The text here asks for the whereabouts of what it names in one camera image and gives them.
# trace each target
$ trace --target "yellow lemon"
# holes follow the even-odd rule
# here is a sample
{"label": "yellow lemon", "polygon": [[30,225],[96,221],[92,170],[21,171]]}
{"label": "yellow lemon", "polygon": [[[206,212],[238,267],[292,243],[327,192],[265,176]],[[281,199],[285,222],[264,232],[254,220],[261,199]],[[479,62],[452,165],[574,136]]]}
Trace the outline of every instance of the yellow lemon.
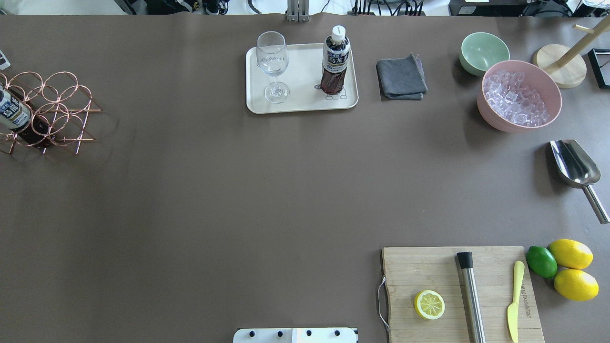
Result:
{"label": "yellow lemon", "polygon": [[581,242],[571,239],[558,239],[548,245],[557,264],[572,269],[585,269],[593,261],[591,249]]}
{"label": "yellow lemon", "polygon": [[564,269],[555,275],[555,289],[570,300],[587,301],[595,298],[600,287],[594,277],[578,269]]}
{"label": "yellow lemon", "polygon": [[415,296],[415,312],[422,318],[438,319],[445,313],[445,301],[437,292],[421,291]]}

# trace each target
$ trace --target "white floor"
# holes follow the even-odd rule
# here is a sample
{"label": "white floor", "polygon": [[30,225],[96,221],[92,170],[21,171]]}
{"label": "white floor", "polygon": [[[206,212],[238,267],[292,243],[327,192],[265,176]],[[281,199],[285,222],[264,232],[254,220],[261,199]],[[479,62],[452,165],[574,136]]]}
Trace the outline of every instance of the white floor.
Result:
{"label": "white floor", "polygon": [[[252,0],[254,6],[262,13],[285,13],[288,0]],[[347,14],[356,0],[328,0],[324,12]],[[399,0],[388,0],[394,10]],[[449,0],[423,0],[423,11],[426,15],[448,16]],[[481,2],[488,0],[471,0]],[[568,5],[574,9],[580,0],[569,0]],[[309,14],[320,13],[327,0],[309,0]],[[39,14],[39,15],[123,15],[125,14],[114,0],[0,0],[0,7],[13,14]],[[144,0],[134,4],[138,14],[146,13]],[[371,11],[378,14],[377,5],[371,6]],[[381,6],[382,15],[390,15],[387,6]],[[228,14],[249,15],[255,14],[246,0],[230,0]]]}

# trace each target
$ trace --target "round wooden base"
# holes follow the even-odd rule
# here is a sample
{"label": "round wooden base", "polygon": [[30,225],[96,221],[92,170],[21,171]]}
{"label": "round wooden base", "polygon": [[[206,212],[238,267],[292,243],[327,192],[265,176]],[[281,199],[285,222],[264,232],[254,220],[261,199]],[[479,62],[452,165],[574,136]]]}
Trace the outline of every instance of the round wooden base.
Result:
{"label": "round wooden base", "polygon": [[532,62],[546,71],[559,88],[574,88],[583,83],[584,77],[587,75],[587,65],[580,55],[576,55],[561,68],[552,65],[569,49],[565,45],[550,44],[536,51],[532,58]]}

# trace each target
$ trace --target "bottle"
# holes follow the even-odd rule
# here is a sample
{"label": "bottle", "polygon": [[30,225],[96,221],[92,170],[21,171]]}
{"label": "bottle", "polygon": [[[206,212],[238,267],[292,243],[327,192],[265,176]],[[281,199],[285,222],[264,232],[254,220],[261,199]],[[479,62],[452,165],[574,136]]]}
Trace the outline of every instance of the bottle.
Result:
{"label": "bottle", "polygon": [[0,123],[17,132],[28,144],[46,148],[51,141],[37,132],[49,132],[49,125],[38,117],[34,117],[30,125],[31,118],[32,111],[0,84]]}
{"label": "bottle", "polygon": [[320,87],[326,94],[337,94],[343,89],[350,49],[350,40],[345,36],[345,27],[341,25],[333,27],[332,34],[326,37],[322,55],[324,73]]}

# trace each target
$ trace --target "ice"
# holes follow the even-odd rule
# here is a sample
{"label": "ice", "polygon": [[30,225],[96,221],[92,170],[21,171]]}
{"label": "ice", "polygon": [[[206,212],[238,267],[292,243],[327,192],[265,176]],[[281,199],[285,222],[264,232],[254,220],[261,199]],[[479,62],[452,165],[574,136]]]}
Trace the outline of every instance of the ice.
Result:
{"label": "ice", "polygon": [[525,73],[498,70],[483,80],[485,100],[501,117],[517,125],[548,123],[551,116],[540,94],[523,81]]}

